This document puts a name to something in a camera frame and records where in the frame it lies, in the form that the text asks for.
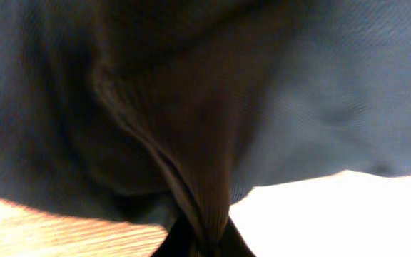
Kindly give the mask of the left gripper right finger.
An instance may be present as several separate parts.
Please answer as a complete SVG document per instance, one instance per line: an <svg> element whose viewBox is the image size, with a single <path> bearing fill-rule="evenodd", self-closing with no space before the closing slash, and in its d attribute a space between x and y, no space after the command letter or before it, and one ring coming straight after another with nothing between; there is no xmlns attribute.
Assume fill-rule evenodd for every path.
<svg viewBox="0 0 411 257"><path fill-rule="evenodd" d="M255 257L231 218L220 241L220 257Z"/></svg>

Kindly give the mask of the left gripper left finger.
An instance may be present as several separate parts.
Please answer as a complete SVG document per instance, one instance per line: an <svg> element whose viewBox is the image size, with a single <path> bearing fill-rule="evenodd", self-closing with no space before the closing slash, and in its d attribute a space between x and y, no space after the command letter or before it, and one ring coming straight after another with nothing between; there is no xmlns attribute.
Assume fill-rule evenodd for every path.
<svg viewBox="0 0 411 257"><path fill-rule="evenodd" d="M188 219L181 215L169 231L166 239L152 257L196 257L196 236Z"/></svg>

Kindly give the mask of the black t-shirt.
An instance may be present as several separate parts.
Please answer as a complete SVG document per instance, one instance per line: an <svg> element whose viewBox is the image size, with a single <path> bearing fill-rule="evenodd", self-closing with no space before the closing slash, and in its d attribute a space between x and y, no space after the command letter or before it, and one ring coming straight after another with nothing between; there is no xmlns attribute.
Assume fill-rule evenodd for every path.
<svg viewBox="0 0 411 257"><path fill-rule="evenodd" d="M0 198L220 256L256 186L411 176L411 0L0 0Z"/></svg>

